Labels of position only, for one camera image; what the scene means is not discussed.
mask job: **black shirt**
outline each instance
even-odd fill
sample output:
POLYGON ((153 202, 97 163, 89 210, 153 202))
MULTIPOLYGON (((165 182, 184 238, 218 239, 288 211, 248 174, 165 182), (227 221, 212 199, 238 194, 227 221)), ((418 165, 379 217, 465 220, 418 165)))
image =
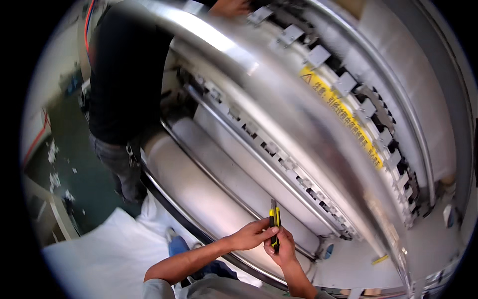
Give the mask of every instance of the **black shirt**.
POLYGON ((89 128, 106 143, 125 145, 146 126, 159 123, 163 70, 173 36, 120 5, 103 14, 95 33, 89 128))

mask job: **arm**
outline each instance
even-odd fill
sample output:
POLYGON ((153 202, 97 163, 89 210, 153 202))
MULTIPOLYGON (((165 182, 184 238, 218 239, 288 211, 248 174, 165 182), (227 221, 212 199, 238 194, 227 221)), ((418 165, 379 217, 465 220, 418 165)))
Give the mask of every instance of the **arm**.
POLYGON ((250 13, 248 0, 199 0, 213 16, 232 18, 250 13))
POLYGON ((277 237, 281 243, 279 253, 274 253, 270 239, 264 241, 264 250, 281 267, 291 296, 313 299, 317 295, 317 290, 310 283, 295 257, 295 242, 292 234, 281 227, 277 237))
POLYGON ((159 278, 175 284, 193 274, 208 263, 231 251, 249 250, 277 233, 277 228, 268 228, 269 219, 251 222, 238 232, 206 246, 173 255, 148 269, 144 281, 159 278))

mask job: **yellow utility knife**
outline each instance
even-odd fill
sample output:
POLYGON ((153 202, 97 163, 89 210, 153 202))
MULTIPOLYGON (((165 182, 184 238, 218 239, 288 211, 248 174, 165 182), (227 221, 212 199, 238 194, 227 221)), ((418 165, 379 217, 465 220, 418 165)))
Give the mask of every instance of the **yellow utility knife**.
MULTIPOLYGON (((275 199, 271 199, 271 209, 269 210, 269 227, 281 227, 281 211, 277 207, 277 202, 275 199)), ((274 252, 279 252, 279 239, 277 236, 272 236, 271 238, 271 246, 274 248, 274 252)))

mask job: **machine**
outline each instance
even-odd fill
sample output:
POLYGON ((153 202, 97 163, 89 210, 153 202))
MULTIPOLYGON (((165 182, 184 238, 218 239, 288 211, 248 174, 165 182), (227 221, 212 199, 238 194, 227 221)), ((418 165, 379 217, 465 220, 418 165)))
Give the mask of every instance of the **machine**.
MULTIPOLYGON (((213 242, 274 199, 315 286, 419 298, 444 285, 477 218, 476 84, 430 3, 370 0, 357 15, 256 1, 227 21, 139 2, 175 35, 143 182, 190 233, 213 242)), ((286 288, 261 248, 225 258, 286 288)))

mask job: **warning triangle symbol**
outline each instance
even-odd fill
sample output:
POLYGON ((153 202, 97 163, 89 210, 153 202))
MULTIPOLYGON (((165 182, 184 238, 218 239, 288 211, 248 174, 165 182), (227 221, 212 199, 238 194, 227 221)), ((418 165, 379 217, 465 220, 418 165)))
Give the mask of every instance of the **warning triangle symbol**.
POLYGON ((310 84, 310 79, 312 79, 312 74, 306 74, 306 75, 302 75, 300 76, 305 82, 307 82, 307 84, 310 84))

